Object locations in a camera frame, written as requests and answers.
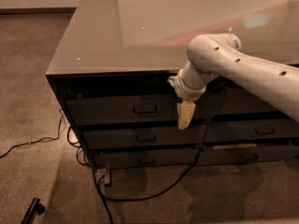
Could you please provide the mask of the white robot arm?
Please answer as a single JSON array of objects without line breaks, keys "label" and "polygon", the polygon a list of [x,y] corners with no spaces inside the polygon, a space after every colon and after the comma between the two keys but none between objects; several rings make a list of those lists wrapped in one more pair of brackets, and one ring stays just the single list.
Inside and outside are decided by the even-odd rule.
[{"label": "white robot arm", "polygon": [[187,46],[188,61],[168,82],[178,103],[178,127],[186,129],[195,101],[216,77],[225,77],[299,121],[299,68],[246,55],[233,34],[199,35]]}]

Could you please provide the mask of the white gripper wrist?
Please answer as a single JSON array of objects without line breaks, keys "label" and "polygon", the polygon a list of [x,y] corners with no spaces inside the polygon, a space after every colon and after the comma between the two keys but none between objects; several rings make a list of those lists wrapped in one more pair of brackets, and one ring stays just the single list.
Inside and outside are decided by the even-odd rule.
[{"label": "white gripper wrist", "polygon": [[174,88],[177,97],[182,100],[178,104],[178,128],[185,130],[189,127],[194,111],[195,103],[206,91],[206,83],[200,75],[178,72],[171,76],[167,82]]}]

